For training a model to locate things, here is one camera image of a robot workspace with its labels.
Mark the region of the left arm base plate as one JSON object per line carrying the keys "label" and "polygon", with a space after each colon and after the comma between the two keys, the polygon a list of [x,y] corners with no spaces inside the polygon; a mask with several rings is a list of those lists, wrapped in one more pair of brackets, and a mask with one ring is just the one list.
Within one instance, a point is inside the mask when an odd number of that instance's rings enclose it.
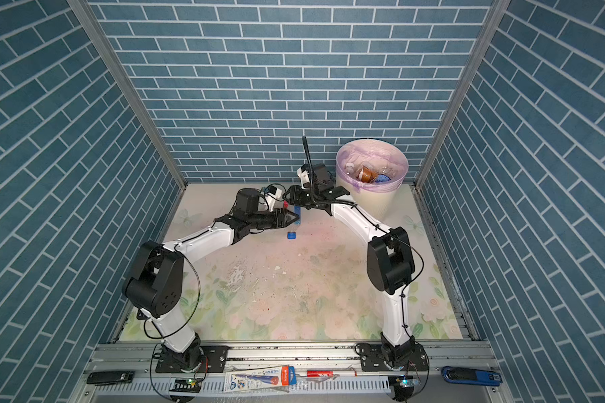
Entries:
{"label": "left arm base plate", "polygon": [[161,351],[153,354],[155,371],[158,374],[223,373],[228,352],[229,348],[222,345],[197,345],[183,353],[175,353],[166,346],[161,346]]}

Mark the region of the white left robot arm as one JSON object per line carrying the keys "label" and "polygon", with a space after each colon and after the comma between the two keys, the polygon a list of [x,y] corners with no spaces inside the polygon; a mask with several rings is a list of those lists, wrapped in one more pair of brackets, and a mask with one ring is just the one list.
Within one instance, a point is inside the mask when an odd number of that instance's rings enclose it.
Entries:
{"label": "white left robot arm", "polygon": [[240,242],[260,231],[286,228],[300,216],[287,208],[257,213],[230,213],[212,225],[171,243],[143,243],[137,251],[122,293],[159,332],[158,340],[173,354],[196,349],[197,334],[179,307],[184,265]]}

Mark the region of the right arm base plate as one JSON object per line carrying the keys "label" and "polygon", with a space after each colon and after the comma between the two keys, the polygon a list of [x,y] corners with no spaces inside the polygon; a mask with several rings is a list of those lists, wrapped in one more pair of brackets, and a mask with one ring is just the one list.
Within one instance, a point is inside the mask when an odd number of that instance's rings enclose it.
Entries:
{"label": "right arm base plate", "polygon": [[423,347],[421,344],[410,342],[397,347],[359,343],[354,346],[354,350],[364,372],[421,372],[430,368],[429,357]]}

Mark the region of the amber small bottle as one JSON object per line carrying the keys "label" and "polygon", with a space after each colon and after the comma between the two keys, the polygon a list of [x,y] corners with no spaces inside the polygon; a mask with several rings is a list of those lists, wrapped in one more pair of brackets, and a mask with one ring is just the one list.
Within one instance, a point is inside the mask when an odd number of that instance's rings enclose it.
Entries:
{"label": "amber small bottle", "polygon": [[367,166],[361,166],[356,172],[356,178],[363,183],[374,183],[378,174]]}

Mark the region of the blue label water bottle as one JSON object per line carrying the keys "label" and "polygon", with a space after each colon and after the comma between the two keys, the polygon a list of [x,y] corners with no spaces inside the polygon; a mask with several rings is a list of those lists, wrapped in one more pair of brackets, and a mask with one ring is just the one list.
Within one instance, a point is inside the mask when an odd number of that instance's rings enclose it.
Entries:
{"label": "blue label water bottle", "polygon": [[392,171],[379,173],[375,178],[375,183],[387,183],[394,178],[394,173]]}

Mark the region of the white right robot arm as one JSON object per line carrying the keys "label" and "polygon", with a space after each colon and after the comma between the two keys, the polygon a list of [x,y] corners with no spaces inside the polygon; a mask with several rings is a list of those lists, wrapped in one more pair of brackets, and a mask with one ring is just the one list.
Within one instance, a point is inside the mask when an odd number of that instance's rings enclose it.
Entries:
{"label": "white right robot arm", "polygon": [[349,191],[334,184],[322,164],[312,166],[307,162],[297,170],[297,176],[300,183],[285,191],[286,202],[326,211],[365,242],[366,272],[381,292],[381,343],[397,356],[414,350],[406,290],[413,282],[416,265],[406,230],[391,228],[367,213]]}

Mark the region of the blue red label bottle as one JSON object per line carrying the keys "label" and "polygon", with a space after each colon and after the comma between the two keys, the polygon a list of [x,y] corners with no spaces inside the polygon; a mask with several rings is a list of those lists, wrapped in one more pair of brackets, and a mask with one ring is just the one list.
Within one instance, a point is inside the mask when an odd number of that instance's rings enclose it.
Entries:
{"label": "blue red label bottle", "polygon": [[302,223],[302,209],[300,208],[300,206],[292,205],[290,205],[289,208],[294,214],[297,215],[297,220],[288,227],[287,238],[289,240],[295,240],[297,238],[297,230],[299,230]]}

